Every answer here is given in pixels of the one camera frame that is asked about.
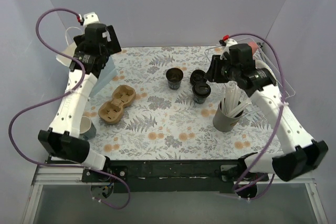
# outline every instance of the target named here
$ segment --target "floral tablecloth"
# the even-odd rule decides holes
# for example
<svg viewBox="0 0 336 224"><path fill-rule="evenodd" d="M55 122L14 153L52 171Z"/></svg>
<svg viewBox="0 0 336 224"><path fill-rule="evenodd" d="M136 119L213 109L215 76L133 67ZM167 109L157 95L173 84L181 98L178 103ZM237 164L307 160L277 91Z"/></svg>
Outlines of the floral tablecloth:
<svg viewBox="0 0 336 224"><path fill-rule="evenodd" d="M111 159L227 159L261 150L272 131L261 112L241 118L231 132L222 133L212 124L221 97L217 85L210 83L212 92L204 104L193 101L189 78L195 69L208 70L207 48L124 48L112 56L118 75L86 106L85 115L97 128L91 147ZM172 67L184 72L178 90L169 89L165 77ZM118 124L107 125L98 110L121 84L135 89L136 100ZM268 152L278 151L275 138Z"/></svg>

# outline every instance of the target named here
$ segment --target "dark plastic cup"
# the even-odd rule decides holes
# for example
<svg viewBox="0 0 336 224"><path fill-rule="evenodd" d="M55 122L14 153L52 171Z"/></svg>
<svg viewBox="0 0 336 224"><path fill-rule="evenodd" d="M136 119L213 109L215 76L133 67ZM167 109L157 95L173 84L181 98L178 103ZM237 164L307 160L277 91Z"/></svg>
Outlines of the dark plastic cup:
<svg viewBox="0 0 336 224"><path fill-rule="evenodd" d="M169 88L174 90L179 89L183 79L183 71L179 68L168 69L166 78L168 80Z"/></svg>
<svg viewBox="0 0 336 224"><path fill-rule="evenodd" d="M194 72L192 72L190 76L190 83L191 85L195 85L198 82L206 82L206 79L204 79L205 72L201 69L196 69Z"/></svg>
<svg viewBox="0 0 336 224"><path fill-rule="evenodd" d="M193 86L194 101L196 103L204 103L211 93L211 88L205 82L196 83Z"/></svg>

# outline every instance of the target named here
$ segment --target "cardboard cup holder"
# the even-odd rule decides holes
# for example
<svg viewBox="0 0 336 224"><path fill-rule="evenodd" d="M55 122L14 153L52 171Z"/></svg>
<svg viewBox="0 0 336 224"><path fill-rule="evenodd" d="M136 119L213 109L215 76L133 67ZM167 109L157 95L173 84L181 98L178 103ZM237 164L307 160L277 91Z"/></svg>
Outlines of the cardboard cup holder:
<svg viewBox="0 0 336 224"><path fill-rule="evenodd" d="M128 85L120 85L112 94L112 100L105 102L98 115L108 124L118 123L124 115L124 108L130 106L136 96L135 89Z"/></svg>

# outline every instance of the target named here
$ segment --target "wire basket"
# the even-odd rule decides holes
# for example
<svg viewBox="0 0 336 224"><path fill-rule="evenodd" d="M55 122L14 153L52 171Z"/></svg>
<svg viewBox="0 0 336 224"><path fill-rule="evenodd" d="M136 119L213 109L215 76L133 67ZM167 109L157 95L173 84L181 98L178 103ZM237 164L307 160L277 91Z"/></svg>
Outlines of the wire basket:
<svg viewBox="0 0 336 224"><path fill-rule="evenodd" d="M240 40L237 40L237 42L239 44L243 44L243 43L249 43L249 42L255 42L253 39L251 38L244 38L244 39L240 39ZM218 54L222 54L223 51L220 50L216 50L216 48L222 48L221 45L219 46L215 46L215 47L211 47L211 48L207 48L205 51L204 51L204 54L206 56L206 58L208 59L209 62L211 62L212 60L212 55L218 55ZM259 59L259 60L262 60L263 62L265 62L270 68L271 70L273 71L276 79L277 79L277 82L278 82L278 85L281 87L280 90L282 90L282 83L279 82L279 78L280 78L280 73L279 73L279 70L276 66L274 66L274 64L271 62L271 60L264 54L264 52L262 51L261 48L258 48L258 50L254 53L253 55L253 58L256 60L256 59ZM233 82L233 81L230 81L228 83L216 83L216 86L222 90L222 92L225 92L225 88L228 87L228 86L233 86L235 85L236 82ZM285 94L285 99L288 99L290 97L293 97L295 95L295 90L293 89L293 87L288 83L288 81L285 79L285 84L286 84L286 94ZM240 100L245 100L245 99L248 99L248 96L246 95L246 93L242 92L241 93L241 98ZM243 115L243 116L246 116L248 114L253 114L253 113L257 113L260 111L260 108L258 108L257 106L255 106L254 104L251 104L250 106L248 106L246 108L246 113Z"/></svg>

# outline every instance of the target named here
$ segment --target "gray wall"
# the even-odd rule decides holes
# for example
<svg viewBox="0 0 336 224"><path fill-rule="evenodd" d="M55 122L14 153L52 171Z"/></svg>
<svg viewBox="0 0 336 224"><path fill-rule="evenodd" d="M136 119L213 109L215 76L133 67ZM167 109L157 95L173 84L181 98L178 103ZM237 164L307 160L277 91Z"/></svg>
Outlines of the gray wall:
<svg viewBox="0 0 336 224"><path fill-rule="evenodd" d="M51 0L113 24L122 47L213 45L225 34L266 36L285 0ZM61 15L66 26L73 23Z"/></svg>
<svg viewBox="0 0 336 224"><path fill-rule="evenodd" d="M50 0L0 0L0 219L19 223L27 203L36 166L22 159L11 146L7 128L19 110L61 94L67 69L45 49L35 35L35 22ZM53 46L65 45L59 17L54 14L42 24L42 35ZM29 157L43 161L46 152L37 140L57 111L57 103L22 115L14 125L14 138Z"/></svg>
<svg viewBox="0 0 336 224"><path fill-rule="evenodd" d="M268 35L297 92L290 107L330 149L314 174L330 223L336 223L335 31L336 0L286 0Z"/></svg>

